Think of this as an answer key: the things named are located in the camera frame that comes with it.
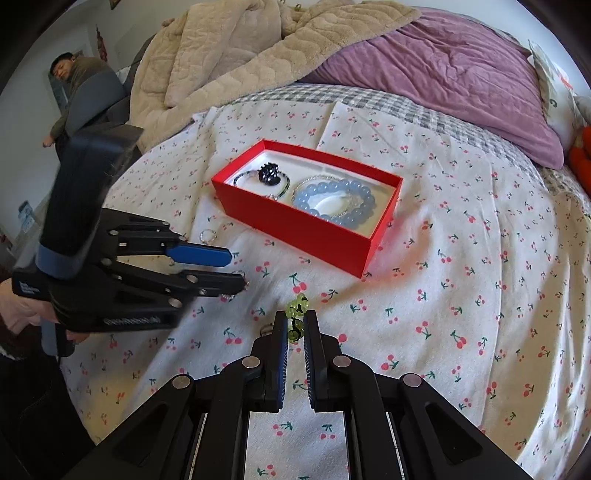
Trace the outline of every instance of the orange plush toy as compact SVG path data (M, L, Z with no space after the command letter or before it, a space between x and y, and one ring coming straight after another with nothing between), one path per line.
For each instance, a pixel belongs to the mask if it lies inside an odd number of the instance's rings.
M583 130L584 148L573 147L569 152L569 167L579 179L579 182L591 196L591 127Z

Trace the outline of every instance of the black hair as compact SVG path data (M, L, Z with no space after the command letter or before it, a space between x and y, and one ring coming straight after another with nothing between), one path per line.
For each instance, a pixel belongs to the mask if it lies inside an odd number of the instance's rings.
M69 51L62 53L54 61L51 62L51 68L49 69L49 72L53 75L53 69L60 62L60 60L71 60L73 58L74 58L74 54Z

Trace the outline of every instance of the person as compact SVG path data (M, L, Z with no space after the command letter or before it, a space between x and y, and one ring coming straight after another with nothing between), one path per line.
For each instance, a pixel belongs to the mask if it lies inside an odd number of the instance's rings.
M104 61L96 59L94 57L75 57L72 53L66 52L59 55L52 63L50 73L55 78L60 79L62 82L66 82L70 85L70 98L76 93L80 85L85 80L89 79L93 75L105 70L111 70ZM51 127L49 135L43 140L43 147L50 147L53 144L56 145L57 156L61 160L61 154L64 147L66 146L68 136L66 134L66 120L68 118L68 106L57 120L57 122Z
M10 279L0 284L0 478L59 480L95 445L58 361L41 349L41 318L57 322L50 303L16 296Z

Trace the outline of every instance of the blue beaded bracelet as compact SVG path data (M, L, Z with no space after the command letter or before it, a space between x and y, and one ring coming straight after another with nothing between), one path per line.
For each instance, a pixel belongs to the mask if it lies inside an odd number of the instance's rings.
M357 195L361 197L361 205L352 209L348 213L334 216L321 215L318 210L310 208L308 202L313 196L337 192L345 192L348 195ZM350 230L356 230L359 225L365 223L374 214L375 198L369 187L361 185L361 182L357 180L339 180L330 181L328 183L321 181L318 184L309 184L305 189L297 192L293 205L298 210L303 210L315 217L344 226Z

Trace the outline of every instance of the red box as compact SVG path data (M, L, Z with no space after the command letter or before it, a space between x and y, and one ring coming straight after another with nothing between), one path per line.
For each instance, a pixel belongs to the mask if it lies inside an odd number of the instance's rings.
M290 205L225 183L229 177L264 151L294 155L342 168L392 187L393 193L371 236L361 235ZM228 216L359 278L366 270L384 235L402 188L402 178L375 167L326 152L270 140L261 140L240 154L213 176L212 183Z

